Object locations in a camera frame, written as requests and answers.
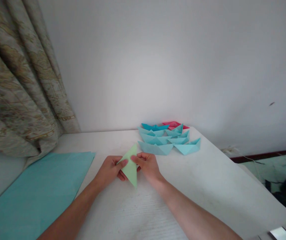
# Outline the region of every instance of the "curtain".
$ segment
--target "curtain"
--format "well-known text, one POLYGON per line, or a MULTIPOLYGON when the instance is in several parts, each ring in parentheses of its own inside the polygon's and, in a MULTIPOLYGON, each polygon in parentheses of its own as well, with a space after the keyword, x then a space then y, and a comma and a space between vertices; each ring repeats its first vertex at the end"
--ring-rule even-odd
POLYGON ((0 151, 28 166, 78 132, 37 0, 0 0, 0 151))

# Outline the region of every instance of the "dark red baseboard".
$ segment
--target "dark red baseboard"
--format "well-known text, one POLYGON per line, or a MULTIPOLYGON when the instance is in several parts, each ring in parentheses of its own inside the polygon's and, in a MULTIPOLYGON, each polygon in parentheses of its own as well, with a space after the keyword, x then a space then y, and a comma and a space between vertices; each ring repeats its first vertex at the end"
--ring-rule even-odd
MULTIPOLYGON (((286 155, 286 151, 279 151, 279 152, 271 152, 271 153, 262 153, 262 154, 257 154, 257 155, 250 155, 247 156, 248 158, 251 158, 253 160, 260 160, 264 158, 271 158, 271 157, 277 157, 280 155, 286 155)), ((243 162, 250 162, 252 160, 247 159, 245 157, 235 157, 231 158, 231 160, 235 163, 243 163, 243 162)))

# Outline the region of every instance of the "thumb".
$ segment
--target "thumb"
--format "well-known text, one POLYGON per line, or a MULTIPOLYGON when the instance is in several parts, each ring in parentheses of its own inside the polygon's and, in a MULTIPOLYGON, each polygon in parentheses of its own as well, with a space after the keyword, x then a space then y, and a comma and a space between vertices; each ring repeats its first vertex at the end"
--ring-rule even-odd
POLYGON ((130 159, 131 159, 134 163, 136 163, 137 165, 139 165, 140 167, 142 167, 142 166, 144 165, 144 163, 145 163, 144 160, 141 160, 139 157, 137 157, 137 156, 135 156, 135 155, 132 155, 132 156, 130 157, 130 159))
POLYGON ((126 166, 126 164, 128 163, 127 159, 124 159, 123 161, 121 161, 119 164, 116 165, 117 170, 121 170, 123 167, 126 166))

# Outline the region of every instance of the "right hand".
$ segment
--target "right hand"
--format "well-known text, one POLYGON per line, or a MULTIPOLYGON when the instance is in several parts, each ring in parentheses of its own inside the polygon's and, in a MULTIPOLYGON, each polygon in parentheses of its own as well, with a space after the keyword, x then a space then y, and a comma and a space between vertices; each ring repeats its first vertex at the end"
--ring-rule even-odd
POLYGON ((159 180, 164 179, 162 174, 160 173, 159 166, 156 161, 156 157, 154 154, 149 153, 138 153, 137 156, 132 155, 131 160, 136 163, 139 167, 137 171, 142 169, 142 172, 148 182, 153 185, 159 180))

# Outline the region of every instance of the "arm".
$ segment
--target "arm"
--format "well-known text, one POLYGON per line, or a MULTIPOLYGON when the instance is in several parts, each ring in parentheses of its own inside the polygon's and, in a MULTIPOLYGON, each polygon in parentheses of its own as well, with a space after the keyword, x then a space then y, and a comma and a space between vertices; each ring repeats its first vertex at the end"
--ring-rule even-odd
POLYGON ((231 239, 241 238, 225 223, 194 203, 160 173, 153 154, 139 153, 131 157, 139 165, 146 179, 156 189, 174 215, 188 239, 231 239))
POLYGON ((93 181, 72 204, 43 232, 38 240, 75 239, 97 195, 109 185, 116 176, 124 181, 121 169, 128 160, 116 163, 121 156, 108 156, 100 167, 93 181))

